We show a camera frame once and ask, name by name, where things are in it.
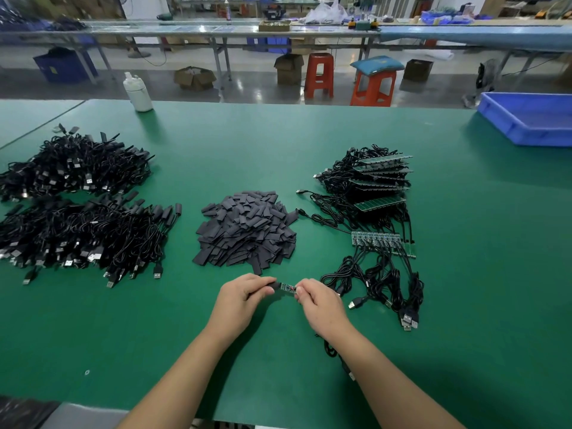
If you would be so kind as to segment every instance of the factory floor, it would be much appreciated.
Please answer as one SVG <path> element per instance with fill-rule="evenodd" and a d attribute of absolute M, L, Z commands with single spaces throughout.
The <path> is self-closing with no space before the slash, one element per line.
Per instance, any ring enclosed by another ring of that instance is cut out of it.
<path fill-rule="evenodd" d="M 329 39 L 336 43 L 339 39 Z M 230 43 L 242 43 L 240 39 L 230 39 Z M 389 51 L 374 49 L 370 57 L 389 55 L 406 64 L 412 58 L 433 61 L 433 69 L 425 83 L 403 80 L 403 72 L 397 75 L 392 106 L 403 107 L 443 107 L 461 108 L 461 96 L 473 93 L 479 63 L 490 58 L 502 59 L 500 51 L 468 51 L 459 47 L 453 51 L 450 60 L 439 60 L 423 54 L 419 50 Z M 121 84 L 124 71 L 139 75 L 147 85 L 153 100 L 191 100 L 204 102 L 233 103 L 287 103 L 312 105 L 349 105 L 354 88 L 355 70 L 349 64 L 358 58 L 357 49 L 333 50 L 335 57 L 334 97 L 330 99 L 321 92 L 314 99 L 304 99 L 299 86 L 283 86 L 276 82 L 274 61 L 279 54 L 270 52 L 229 49 L 232 81 L 225 81 L 224 90 L 219 93 L 213 88 L 201 92 L 182 90 L 173 83 L 173 72 L 186 66 L 211 69 L 216 73 L 215 59 L 209 48 L 189 48 L 175 52 L 161 52 L 159 49 L 146 49 L 151 53 L 146 59 L 130 59 L 124 49 L 105 48 L 117 80 L 113 80 L 96 49 L 90 49 L 90 57 L 99 72 L 98 83 L 92 85 L 84 81 L 75 85 L 48 83 L 34 63 L 33 57 L 46 53 L 46 48 L 14 46 L 0 47 L 0 98 L 34 100 L 87 100 L 126 99 Z M 555 83 L 566 65 L 552 57 L 539 57 L 532 63 L 533 69 L 526 75 L 517 91 L 534 93 L 569 93 L 570 90 Z M 506 64 L 498 91 L 509 91 L 517 75 L 522 70 L 526 57 L 511 57 Z"/>

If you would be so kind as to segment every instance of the blue box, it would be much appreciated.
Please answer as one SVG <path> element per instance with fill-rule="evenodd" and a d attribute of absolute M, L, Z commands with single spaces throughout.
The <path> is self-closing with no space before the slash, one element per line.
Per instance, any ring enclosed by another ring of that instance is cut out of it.
<path fill-rule="evenodd" d="M 87 51 L 81 51 L 94 77 L 98 76 Z M 50 83 L 78 83 L 88 79 L 88 73 L 81 65 L 75 51 L 61 54 L 43 54 L 34 57 L 34 62 Z"/>
<path fill-rule="evenodd" d="M 267 44 L 266 38 L 247 38 L 247 44 L 250 46 L 254 46 L 255 51 L 259 51 L 259 52 L 267 52 L 268 51 L 268 48 L 261 47 L 261 45 Z"/>
<path fill-rule="evenodd" d="M 288 38 L 267 38 L 268 45 L 288 45 Z M 288 54 L 289 48 L 268 48 L 268 52 L 275 52 L 276 54 Z"/>
<path fill-rule="evenodd" d="M 514 144 L 572 146 L 572 95 L 483 93 L 478 111 Z"/>

